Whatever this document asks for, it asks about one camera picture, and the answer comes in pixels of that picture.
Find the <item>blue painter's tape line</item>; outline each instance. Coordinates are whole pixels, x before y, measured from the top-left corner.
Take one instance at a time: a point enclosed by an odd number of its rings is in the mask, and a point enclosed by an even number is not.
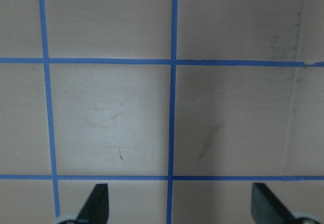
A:
[[[303,181],[324,180],[324,176],[174,176],[175,181]]]
[[[52,177],[53,177],[54,206],[55,206],[55,215],[59,216],[60,208],[59,208],[59,192],[58,192],[57,169],[56,169],[51,78],[50,78],[50,65],[48,62],[44,63],[44,75],[45,75],[47,118],[48,118],[48,127],[49,127],[50,156],[51,156],[51,167],[52,167]]]
[[[60,215],[60,201],[59,201],[59,190],[58,190],[57,170],[56,170],[54,123],[53,123],[53,110],[52,110],[50,64],[49,64],[49,60],[48,60],[49,48],[48,48],[48,37],[47,37],[45,0],[39,0],[39,13],[40,13],[40,27],[41,27],[41,31],[42,31],[45,91],[46,91],[47,118],[48,118],[48,127],[49,127],[54,207],[55,207],[55,215],[58,217]]]
[[[50,58],[50,63],[171,64],[170,59]]]
[[[0,58],[0,63],[43,63],[43,58]]]
[[[303,62],[255,61],[255,60],[177,60],[177,65],[305,67]]]
[[[48,48],[48,41],[47,41],[45,0],[39,0],[39,13],[40,13],[40,29],[42,33],[43,57],[48,58],[49,48]]]
[[[82,175],[59,175],[59,180],[168,180],[168,176],[82,176]]]
[[[178,0],[172,0],[171,59],[177,59]]]
[[[314,64],[307,64],[306,67],[324,67],[324,62],[317,62]]]
[[[51,175],[10,175],[0,174],[0,179],[11,180],[52,180]]]
[[[173,176],[173,161],[174,161],[174,127],[175,127],[175,101],[176,101],[176,65],[171,66],[170,80],[170,114],[169,114],[169,167],[168,176]]]
[[[168,181],[168,198],[167,198],[167,224],[172,222],[172,196],[173,196],[173,181]]]

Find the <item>dark mark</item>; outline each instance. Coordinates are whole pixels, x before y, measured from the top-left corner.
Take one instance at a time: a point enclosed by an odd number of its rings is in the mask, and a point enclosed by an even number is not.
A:
[[[205,157],[205,155],[206,155],[208,149],[210,148],[210,146],[211,146],[213,143],[215,143],[215,139],[216,139],[216,137],[217,137],[217,133],[218,133],[218,131],[219,131],[222,127],[223,127],[223,122],[220,121],[220,122],[219,122],[215,127],[213,127],[213,128],[210,130],[210,132],[209,132],[209,134],[208,134],[208,136],[207,136],[207,138],[206,138],[206,140],[205,140],[205,142],[204,142],[204,145],[203,145],[203,147],[202,147],[202,150],[201,150],[201,152],[200,152],[200,155],[199,155],[199,158],[198,158],[198,161],[197,161],[197,165],[198,165],[198,164],[200,163],[200,161]]]
[[[122,152],[121,152],[120,148],[119,148],[119,156],[120,156],[120,159],[123,160]]]

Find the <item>scuff mark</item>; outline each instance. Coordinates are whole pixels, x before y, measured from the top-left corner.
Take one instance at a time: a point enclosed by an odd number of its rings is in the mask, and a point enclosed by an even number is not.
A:
[[[96,111],[105,111],[105,110],[112,110],[112,107],[109,106],[88,106],[88,109],[90,110],[96,110]]]
[[[296,25],[297,28],[297,36],[296,36],[296,43],[295,43],[295,56],[294,56],[294,60],[298,61],[299,60],[299,56],[300,56],[300,35],[301,35],[301,24],[304,22],[303,21],[303,14],[304,14],[304,10],[305,10],[305,0],[301,0],[300,2],[300,9],[298,12],[298,23]]]
[[[122,114],[123,114],[123,112],[121,112],[120,114],[115,114],[114,116],[111,116],[110,118],[108,118],[108,120],[109,119],[116,119],[118,116],[120,116]]]
[[[204,145],[202,146],[202,150],[200,152],[200,155],[198,157],[198,160],[197,160],[197,163],[196,163],[196,166],[199,165],[199,163],[202,161],[202,159],[205,157],[205,155],[207,154],[209,148],[211,147],[211,145],[213,143],[215,143],[215,139],[217,137],[217,133],[219,132],[219,130],[223,127],[223,121],[220,121],[215,127],[213,127],[205,142],[204,142]]]
[[[120,156],[120,159],[123,160],[122,151],[120,150],[120,148],[119,148],[119,156]]]

